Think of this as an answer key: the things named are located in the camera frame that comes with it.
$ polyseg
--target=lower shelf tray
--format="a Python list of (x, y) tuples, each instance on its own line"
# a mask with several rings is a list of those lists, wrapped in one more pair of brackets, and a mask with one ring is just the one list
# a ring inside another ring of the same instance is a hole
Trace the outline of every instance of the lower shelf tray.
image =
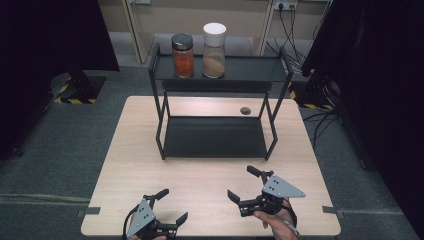
[(257, 117), (170, 117), (165, 157), (265, 158), (261, 120)]

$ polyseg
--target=light wood tabletop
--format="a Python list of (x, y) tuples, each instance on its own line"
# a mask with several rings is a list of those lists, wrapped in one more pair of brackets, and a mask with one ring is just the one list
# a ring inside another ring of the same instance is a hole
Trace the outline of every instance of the light wood tabletop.
[[(256, 98), (170, 98), (173, 115), (243, 116), (242, 107), (257, 115), (261, 99)], [(268, 144), (271, 135), (263, 117)], [(157, 201), (154, 213), (162, 223), (175, 223), (188, 212), (177, 236), (272, 236), (270, 229), (253, 216), (241, 217), (227, 190), (241, 200), (261, 194), (262, 181), (246, 171), (252, 165), (274, 171), (279, 177), (306, 193), (292, 198), (301, 235), (335, 236), (340, 233), (337, 216), (325, 213), (333, 207), (315, 158), (297, 104), (285, 99), (275, 120), (278, 142), (269, 158), (166, 158), (161, 159), (155, 136), (158, 116), (151, 96), (132, 96), (122, 111), (110, 144), (81, 231), (87, 236), (120, 236), (128, 212), (143, 195), (168, 188), (170, 193)]]

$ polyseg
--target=black metal rack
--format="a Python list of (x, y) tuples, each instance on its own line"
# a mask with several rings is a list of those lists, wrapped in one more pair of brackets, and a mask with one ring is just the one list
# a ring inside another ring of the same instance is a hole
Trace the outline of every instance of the black metal rack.
[[(159, 117), (156, 142), (162, 159), (263, 157), (268, 160), (278, 141), (274, 119), (293, 76), (293, 69), (283, 47), (280, 48), (280, 56), (226, 56), (225, 74), (216, 79), (203, 75), (202, 56), (195, 56), (193, 76), (179, 78), (174, 75), (172, 55), (160, 53), (159, 44), (156, 44), (152, 51), (149, 75)], [(157, 81), (162, 84), (162, 104), (159, 101)], [(273, 82), (283, 83), (283, 87), (272, 111), (268, 98)], [(264, 98), (258, 116), (173, 116), (168, 102), (168, 93), (171, 92), (257, 93), (263, 94)], [(273, 135), (269, 148), (265, 144), (261, 123), (265, 108)], [(168, 123), (162, 144), (160, 136), (165, 112)]]

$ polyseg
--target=black lid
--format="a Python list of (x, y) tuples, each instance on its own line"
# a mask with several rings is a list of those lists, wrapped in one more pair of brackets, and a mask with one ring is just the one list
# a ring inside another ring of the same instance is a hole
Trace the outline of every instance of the black lid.
[(172, 48), (179, 51), (187, 51), (193, 47), (193, 38), (185, 33), (178, 33), (172, 36)]

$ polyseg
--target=spice jar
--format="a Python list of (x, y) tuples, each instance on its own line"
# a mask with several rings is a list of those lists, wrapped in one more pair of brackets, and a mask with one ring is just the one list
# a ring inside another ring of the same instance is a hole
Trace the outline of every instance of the spice jar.
[(225, 32), (227, 28), (220, 23), (208, 23), (203, 27), (203, 74), (218, 78), (225, 72)]
[(175, 75), (187, 78), (193, 75), (194, 54), (191, 35), (178, 33), (172, 36), (172, 58)]

